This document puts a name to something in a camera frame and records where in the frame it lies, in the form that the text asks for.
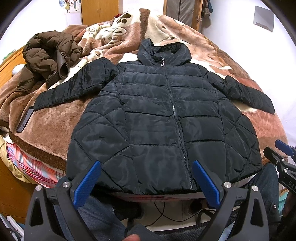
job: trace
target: plaid fabric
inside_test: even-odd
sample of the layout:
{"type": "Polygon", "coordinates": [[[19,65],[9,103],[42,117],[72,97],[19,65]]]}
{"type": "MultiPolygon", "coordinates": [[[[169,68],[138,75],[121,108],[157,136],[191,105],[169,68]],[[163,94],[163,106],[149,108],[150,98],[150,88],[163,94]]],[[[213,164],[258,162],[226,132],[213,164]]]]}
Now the plaid fabric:
{"type": "Polygon", "coordinates": [[[40,185],[53,188],[65,172],[51,168],[25,153],[15,143],[7,143],[7,152],[14,165],[40,185]]]}
{"type": "Polygon", "coordinates": [[[135,195],[124,192],[112,193],[113,196],[128,202],[170,202],[205,198],[202,192],[171,195],[135,195]]]}

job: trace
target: brown fleece blanket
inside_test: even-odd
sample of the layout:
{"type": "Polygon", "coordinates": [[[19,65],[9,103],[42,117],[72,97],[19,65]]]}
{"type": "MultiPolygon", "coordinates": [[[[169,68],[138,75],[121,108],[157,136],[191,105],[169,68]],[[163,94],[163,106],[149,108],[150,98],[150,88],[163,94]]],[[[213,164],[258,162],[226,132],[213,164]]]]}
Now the brown fleece blanket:
{"type": "MultiPolygon", "coordinates": [[[[239,64],[205,36],[168,16],[154,15],[147,9],[125,13],[114,19],[113,24],[104,22],[90,27],[69,26],[65,32],[72,33],[78,45],[83,47],[82,59],[70,69],[65,81],[85,64],[100,57],[106,57],[115,64],[137,60],[140,42],[150,38],[156,46],[183,42],[191,52],[193,63],[204,66],[222,78],[230,75],[240,83],[262,91],[239,64]]],[[[92,96],[39,110],[33,113],[24,131],[16,133],[22,115],[34,104],[36,97],[46,90],[45,84],[36,83],[31,93],[21,95],[14,92],[19,76],[14,76],[0,89],[0,125],[9,128],[11,139],[23,150],[51,166],[65,170],[73,128],[92,96]]],[[[252,121],[265,164],[267,160],[263,158],[263,149],[266,146],[276,149],[276,139],[287,143],[278,116],[240,102],[235,102],[235,105],[252,121]]]]}

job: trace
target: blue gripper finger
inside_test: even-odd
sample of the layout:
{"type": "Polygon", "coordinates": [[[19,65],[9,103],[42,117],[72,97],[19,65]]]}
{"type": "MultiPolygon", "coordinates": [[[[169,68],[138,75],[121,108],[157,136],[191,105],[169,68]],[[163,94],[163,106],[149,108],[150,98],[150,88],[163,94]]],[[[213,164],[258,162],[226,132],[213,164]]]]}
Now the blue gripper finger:
{"type": "Polygon", "coordinates": [[[281,140],[276,140],[275,141],[275,146],[276,146],[276,148],[278,148],[279,150],[281,150],[283,153],[285,153],[288,156],[292,157],[294,155],[293,147],[291,147],[288,144],[282,142],[281,140]]]}
{"type": "Polygon", "coordinates": [[[101,163],[99,161],[96,161],[74,191],[74,197],[72,200],[76,210],[85,204],[94,185],[100,177],[100,174],[101,163]]]}
{"type": "Polygon", "coordinates": [[[206,173],[205,169],[198,161],[193,162],[192,169],[194,178],[205,195],[208,204],[211,207],[218,209],[222,200],[220,197],[221,192],[219,192],[218,188],[215,186],[209,175],[206,173]]]}

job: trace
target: person's leg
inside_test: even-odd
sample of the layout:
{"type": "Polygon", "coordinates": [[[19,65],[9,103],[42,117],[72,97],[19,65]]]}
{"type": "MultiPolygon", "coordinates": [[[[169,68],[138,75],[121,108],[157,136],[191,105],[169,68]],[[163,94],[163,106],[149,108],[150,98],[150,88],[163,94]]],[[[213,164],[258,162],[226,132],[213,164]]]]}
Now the person's leg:
{"type": "MultiPolygon", "coordinates": [[[[66,225],[59,206],[54,206],[60,226],[65,238],[73,241],[73,237],[66,225]]],[[[125,226],[114,215],[112,206],[102,204],[98,199],[89,196],[85,205],[78,208],[83,221],[100,241],[122,241],[124,239],[125,226]]]]}
{"type": "Polygon", "coordinates": [[[260,190],[268,222],[279,221],[279,183],[275,166],[271,163],[267,163],[245,188],[250,188],[250,186],[253,185],[256,185],[260,190]]]}

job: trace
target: wooden headboard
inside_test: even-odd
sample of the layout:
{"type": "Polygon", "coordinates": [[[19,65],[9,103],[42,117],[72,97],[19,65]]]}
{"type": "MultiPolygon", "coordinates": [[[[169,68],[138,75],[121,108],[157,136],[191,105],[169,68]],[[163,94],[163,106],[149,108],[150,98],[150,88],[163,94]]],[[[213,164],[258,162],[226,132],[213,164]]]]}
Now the wooden headboard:
{"type": "Polygon", "coordinates": [[[4,85],[12,77],[12,70],[18,64],[25,64],[25,60],[22,57],[22,50],[24,47],[21,47],[14,53],[12,53],[1,65],[0,65],[0,87],[4,85]]]}

